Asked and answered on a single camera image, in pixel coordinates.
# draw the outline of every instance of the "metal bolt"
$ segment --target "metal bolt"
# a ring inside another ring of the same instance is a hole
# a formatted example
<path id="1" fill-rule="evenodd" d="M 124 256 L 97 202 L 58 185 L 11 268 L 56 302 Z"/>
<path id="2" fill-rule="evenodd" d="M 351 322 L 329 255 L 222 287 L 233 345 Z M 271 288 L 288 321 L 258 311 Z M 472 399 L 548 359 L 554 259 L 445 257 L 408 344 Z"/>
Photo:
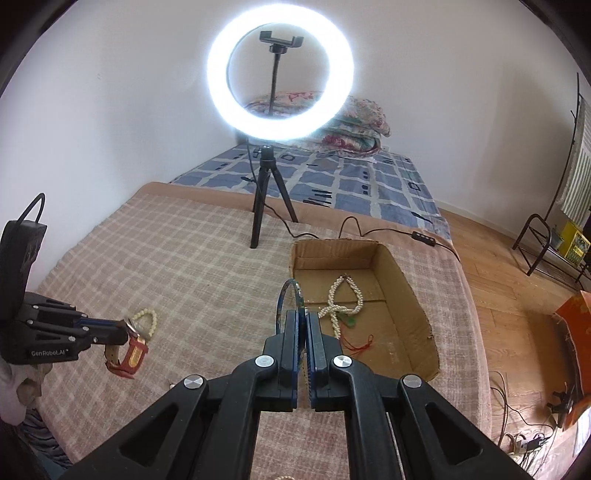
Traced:
<path id="1" fill-rule="evenodd" d="M 270 367 L 272 364 L 275 363 L 275 359 L 270 355 L 261 355 L 257 356 L 255 363 L 259 367 Z"/>
<path id="2" fill-rule="evenodd" d="M 189 375 L 183 380 L 183 384 L 188 389 L 195 390 L 203 385 L 203 378 L 199 375 Z"/>
<path id="3" fill-rule="evenodd" d="M 353 361 L 346 355 L 337 355 L 333 358 L 333 363 L 339 368 L 350 367 Z"/>
<path id="4" fill-rule="evenodd" d="M 421 380 L 421 377 L 418 377 L 416 375 L 407 375 L 402 379 L 402 381 L 409 388 L 418 388 L 423 384 L 423 380 Z"/>

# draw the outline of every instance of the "metal rack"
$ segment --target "metal rack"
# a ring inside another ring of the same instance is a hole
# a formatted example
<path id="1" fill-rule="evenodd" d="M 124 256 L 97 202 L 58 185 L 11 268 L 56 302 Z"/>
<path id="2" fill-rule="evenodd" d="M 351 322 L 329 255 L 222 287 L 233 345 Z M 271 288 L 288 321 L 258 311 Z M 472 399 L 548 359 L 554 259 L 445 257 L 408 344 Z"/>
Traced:
<path id="1" fill-rule="evenodd" d="M 543 217 L 537 213 L 533 213 L 532 215 L 530 215 L 530 217 L 525 222 L 525 225 L 523 226 L 521 233 L 519 234 L 519 237 L 517 237 L 517 240 L 515 240 L 515 243 L 513 244 L 513 247 L 512 247 L 513 250 L 516 250 L 516 249 L 519 250 L 519 252 L 521 253 L 521 255 L 523 256 L 523 258 L 525 260 L 525 263 L 527 263 L 528 271 L 526 272 L 526 275 L 528 277 L 534 271 L 538 271 L 538 272 L 562 283 L 563 285 L 566 285 L 567 287 L 573 288 L 575 290 L 578 290 L 579 287 L 582 290 L 585 289 L 583 286 L 583 283 L 581 282 L 581 279 L 583 277 L 591 280 L 589 266 L 584 261 L 579 265 L 575 265 L 574 263 L 572 263 L 571 261 L 569 261 L 565 257 L 563 257 L 556 249 L 554 249 L 550 246 L 551 228 L 548 224 L 548 216 L 550 215 L 552 208 L 556 204 L 558 194 L 560 193 L 560 189 L 562 188 L 562 185 L 564 183 L 564 178 L 566 177 L 566 172 L 569 167 L 569 160 L 570 160 L 571 153 L 573 151 L 574 142 L 575 142 L 575 138 L 576 138 L 577 120 L 579 118 L 579 113 L 580 113 L 581 98 L 582 97 L 581 97 L 581 90 L 580 90 L 580 79 L 579 79 L 579 74 L 577 73 L 577 111 L 576 111 L 576 113 L 571 112 L 574 116 L 573 138 L 570 143 L 569 154 L 566 158 L 566 162 L 564 163 L 564 169 L 562 172 L 562 176 L 560 177 L 560 182 L 558 183 L 558 187 L 556 188 L 556 192 L 554 193 L 554 198 L 552 198 L 552 202 L 550 203 L 550 206 L 548 207 L 548 211 L 546 212 L 546 214 Z M 541 223 L 541 225 L 545 228 L 546 233 L 542 233 L 542 232 L 540 232 L 540 230 L 531 226 L 531 223 L 534 220 L 538 220 L 539 223 Z M 528 231 L 532 233 L 532 236 L 540 244 L 540 246 L 541 246 L 540 252 L 534 253 L 531 250 L 529 250 L 526 247 L 521 245 L 521 241 L 523 240 L 523 237 L 525 236 L 525 234 Z M 557 258 L 559 260 L 558 264 L 550 262 L 547 258 L 545 258 L 547 253 L 550 253 L 552 255 L 552 258 Z M 530 255 L 533 258 L 532 262 L 530 262 L 530 259 L 528 258 L 528 256 L 526 254 Z M 550 265 L 553 269 L 561 272 L 565 278 L 570 277 L 573 280 L 573 282 L 572 283 L 567 282 L 567 281 L 565 281 L 564 278 L 560 278 L 558 276 L 555 276 L 551 272 L 548 272 L 546 270 L 539 268 L 539 265 L 542 262 Z"/>

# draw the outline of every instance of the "blue patterned bedsheet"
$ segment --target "blue patterned bedsheet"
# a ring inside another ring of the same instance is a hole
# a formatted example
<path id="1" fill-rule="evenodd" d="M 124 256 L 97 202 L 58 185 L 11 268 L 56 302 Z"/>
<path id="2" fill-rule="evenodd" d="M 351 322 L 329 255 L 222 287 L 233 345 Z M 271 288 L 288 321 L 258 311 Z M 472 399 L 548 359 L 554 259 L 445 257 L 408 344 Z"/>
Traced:
<path id="1" fill-rule="evenodd" d="M 256 173 L 258 148 L 251 145 Z M 384 151 L 355 160 L 278 147 L 275 157 L 292 200 L 371 215 L 451 238 L 447 221 L 406 157 Z M 207 160 L 171 183 L 241 193 L 254 193 L 256 188 L 246 144 Z M 272 177 L 267 195 L 280 196 Z"/>

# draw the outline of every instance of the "glowing white ring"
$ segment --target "glowing white ring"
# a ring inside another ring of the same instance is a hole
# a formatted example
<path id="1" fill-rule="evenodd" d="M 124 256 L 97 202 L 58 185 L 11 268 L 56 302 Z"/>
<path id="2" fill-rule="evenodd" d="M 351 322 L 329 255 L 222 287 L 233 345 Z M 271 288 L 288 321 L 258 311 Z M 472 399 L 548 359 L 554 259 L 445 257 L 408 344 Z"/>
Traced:
<path id="1" fill-rule="evenodd" d="M 234 48 L 252 30 L 269 23 L 303 28 L 318 39 L 329 59 L 329 78 L 322 97 L 311 109 L 287 119 L 247 112 L 228 88 L 228 63 Z M 295 5 L 266 5 L 235 18 L 217 36 L 207 59 L 207 82 L 213 103 L 233 127 L 265 140 L 300 138 L 324 125 L 343 106 L 353 83 L 353 55 L 345 36 L 322 15 Z"/>

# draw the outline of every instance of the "baseboard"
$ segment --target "baseboard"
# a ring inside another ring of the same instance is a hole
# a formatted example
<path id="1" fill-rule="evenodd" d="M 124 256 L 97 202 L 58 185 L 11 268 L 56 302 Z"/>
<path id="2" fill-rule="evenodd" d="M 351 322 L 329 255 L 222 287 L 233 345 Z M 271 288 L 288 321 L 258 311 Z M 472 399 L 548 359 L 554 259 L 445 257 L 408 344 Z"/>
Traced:
<path id="1" fill-rule="evenodd" d="M 488 220 L 479 217 L 478 215 L 474 215 L 472 212 L 468 212 L 467 210 L 455 207 L 446 202 L 440 202 L 439 200 L 435 200 L 435 203 L 438 208 L 447 210 L 448 212 L 455 213 L 456 215 L 461 215 L 462 217 L 468 218 L 470 220 L 474 220 L 475 222 L 481 223 L 482 225 L 485 225 L 488 228 L 492 228 L 493 230 L 496 230 L 497 232 L 502 233 L 503 235 L 506 235 L 510 238 L 515 239 L 519 236 L 519 233 L 511 232 L 506 228 L 503 228 L 501 225 L 489 222 Z"/>

